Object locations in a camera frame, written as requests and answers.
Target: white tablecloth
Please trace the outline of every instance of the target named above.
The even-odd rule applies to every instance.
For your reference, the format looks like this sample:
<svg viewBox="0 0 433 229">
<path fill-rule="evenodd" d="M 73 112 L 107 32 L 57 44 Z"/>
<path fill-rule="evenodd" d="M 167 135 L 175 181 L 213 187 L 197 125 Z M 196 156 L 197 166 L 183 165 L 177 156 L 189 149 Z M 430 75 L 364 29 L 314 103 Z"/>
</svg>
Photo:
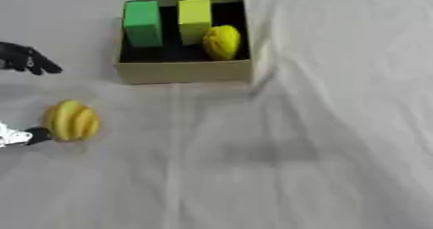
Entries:
<svg viewBox="0 0 433 229">
<path fill-rule="evenodd" d="M 433 227 L 433 0 L 247 0 L 251 91 L 122 85 L 125 0 L 0 0 L 0 40 L 59 75 L 0 73 L 0 119 L 62 99 L 101 114 L 83 144 L 0 151 L 0 227 Z"/>
</svg>

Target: open box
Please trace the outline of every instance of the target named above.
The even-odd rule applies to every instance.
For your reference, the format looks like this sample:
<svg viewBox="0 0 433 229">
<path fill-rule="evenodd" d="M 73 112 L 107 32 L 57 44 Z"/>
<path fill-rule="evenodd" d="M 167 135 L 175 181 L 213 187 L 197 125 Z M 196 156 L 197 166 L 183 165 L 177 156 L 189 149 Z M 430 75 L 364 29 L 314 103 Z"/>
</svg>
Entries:
<svg viewBox="0 0 433 229">
<path fill-rule="evenodd" d="M 133 47 L 123 29 L 116 42 L 114 67 L 128 84 L 242 81 L 252 78 L 252 61 L 244 0 L 211 0 L 213 26 L 233 25 L 241 33 L 241 46 L 230 61 L 213 61 L 201 44 L 182 45 L 179 0 L 158 1 L 162 24 L 162 47 Z"/>
</svg>

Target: green cube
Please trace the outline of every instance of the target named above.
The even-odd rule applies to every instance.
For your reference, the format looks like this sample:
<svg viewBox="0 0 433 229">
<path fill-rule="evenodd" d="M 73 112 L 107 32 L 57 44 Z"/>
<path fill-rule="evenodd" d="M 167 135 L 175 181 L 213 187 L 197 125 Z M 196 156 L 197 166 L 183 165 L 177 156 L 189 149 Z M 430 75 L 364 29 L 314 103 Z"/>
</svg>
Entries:
<svg viewBox="0 0 433 229">
<path fill-rule="evenodd" d="M 123 27 L 134 47 L 162 46 L 157 1 L 129 1 L 125 5 Z"/>
<path fill-rule="evenodd" d="M 179 1 L 179 30 L 183 44 L 202 43 L 211 26 L 211 0 Z"/>
</svg>

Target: yellow lemon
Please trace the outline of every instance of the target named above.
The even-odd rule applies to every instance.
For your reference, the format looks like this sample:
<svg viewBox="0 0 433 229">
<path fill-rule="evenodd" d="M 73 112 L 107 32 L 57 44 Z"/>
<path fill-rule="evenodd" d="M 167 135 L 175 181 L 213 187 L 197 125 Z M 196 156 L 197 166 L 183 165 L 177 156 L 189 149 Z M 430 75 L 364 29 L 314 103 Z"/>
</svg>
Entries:
<svg viewBox="0 0 433 229">
<path fill-rule="evenodd" d="M 76 100 L 63 100 L 49 107 L 43 116 L 43 126 L 59 141 L 83 140 L 95 135 L 100 119 L 94 109 Z"/>
<path fill-rule="evenodd" d="M 203 38 L 206 52 L 216 61 L 235 58 L 241 43 L 241 34 L 231 25 L 212 27 Z"/>
</svg>

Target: yellow cube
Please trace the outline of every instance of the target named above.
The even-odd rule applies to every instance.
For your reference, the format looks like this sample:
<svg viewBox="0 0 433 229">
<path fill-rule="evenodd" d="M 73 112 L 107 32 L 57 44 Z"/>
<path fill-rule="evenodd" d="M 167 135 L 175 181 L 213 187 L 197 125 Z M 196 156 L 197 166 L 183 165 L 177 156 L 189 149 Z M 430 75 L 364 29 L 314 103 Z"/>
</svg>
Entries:
<svg viewBox="0 0 433 229">
<path fill-rule="evenodd" d="M 179 1 L 179 30 L 184 45 L 201 43 L 211 26 L 211 0 Z"/>
</svg>

